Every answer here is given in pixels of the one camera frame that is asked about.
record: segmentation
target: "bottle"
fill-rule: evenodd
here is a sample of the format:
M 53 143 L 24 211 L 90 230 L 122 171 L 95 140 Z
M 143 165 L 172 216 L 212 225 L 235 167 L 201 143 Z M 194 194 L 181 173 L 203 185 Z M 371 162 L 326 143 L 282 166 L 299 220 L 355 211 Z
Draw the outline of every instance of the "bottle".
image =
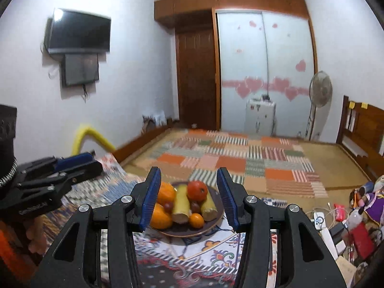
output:
M 355 209 L 352 211 L 352 213 L 350 214 L 346 222 L 349 231 L 356 228 L 356 226 L 358 226 L 362 222 L 363 212 L 364 212 L 364 207 L 361 207 L 359 209 Z

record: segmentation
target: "wooden headboard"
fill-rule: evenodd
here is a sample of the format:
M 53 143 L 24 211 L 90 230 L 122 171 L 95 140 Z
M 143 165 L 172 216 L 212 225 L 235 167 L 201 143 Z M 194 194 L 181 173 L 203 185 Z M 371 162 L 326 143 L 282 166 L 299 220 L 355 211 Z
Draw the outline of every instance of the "wooden headboard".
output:
M 339 133 L 340 144 L 375 182 L 384 175 L 384 110 L 351 101 L 344 95 Z

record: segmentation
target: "fruit plate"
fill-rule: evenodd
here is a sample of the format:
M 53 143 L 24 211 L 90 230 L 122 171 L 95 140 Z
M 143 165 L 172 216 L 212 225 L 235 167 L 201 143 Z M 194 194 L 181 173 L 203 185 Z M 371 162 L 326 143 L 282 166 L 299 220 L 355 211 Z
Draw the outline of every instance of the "fruit plate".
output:
M 188 184 L 188 182 L 175 182 L 171 184 L 174 188 L 177 189 L 177 187 L 180 184 Z M 216 226 L 217 222 L 221 219 L 221 217 L 224 214 L 224 207 L 221 202 L 219 192 L 210 186 L 207 186 L 207 188 L 209 193 L 211 194 L 212 200 L 214 201 L 217 209 L 216 219 L 210 222 L 204 222 L 204 226 L 202 228 L 193 228 L 192 226 L 189 225 L 189 223 L 185 223 L 185 224 L 173 223 L 171 227 L 166 228 L 164 230 L 157 230 L 157 231 L 159 231 L 160 233 L 166 236 L 188 238 L 188 237 L 198 236 L 200 234 L 208 232 L 211 228 Z

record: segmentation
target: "fan head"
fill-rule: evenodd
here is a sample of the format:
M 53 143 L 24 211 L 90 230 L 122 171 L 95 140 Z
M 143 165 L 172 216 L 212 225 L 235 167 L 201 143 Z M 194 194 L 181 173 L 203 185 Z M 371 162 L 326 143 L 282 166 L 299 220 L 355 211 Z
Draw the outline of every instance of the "fan head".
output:
M 315 74 L 310 84 L 310 99 L 316 107 L 322 107 L 332 98 L 332 83 L 330 77 L 319 71 Z

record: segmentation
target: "sliding wardrobe door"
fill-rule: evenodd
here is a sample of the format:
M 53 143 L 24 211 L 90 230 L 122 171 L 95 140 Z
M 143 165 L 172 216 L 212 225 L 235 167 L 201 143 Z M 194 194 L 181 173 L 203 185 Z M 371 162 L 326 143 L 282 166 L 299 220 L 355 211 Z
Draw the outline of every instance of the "sliding wardrobe door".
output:
M 263 12 L 269 95 L 276 103 L 276 135 L 305 137 L 314 75 L 308 20 Z
M 221 129 L 242 132 L 249 99 L 267 79 L 263 18 L 258 13 L 217 14 L 221 68 Z

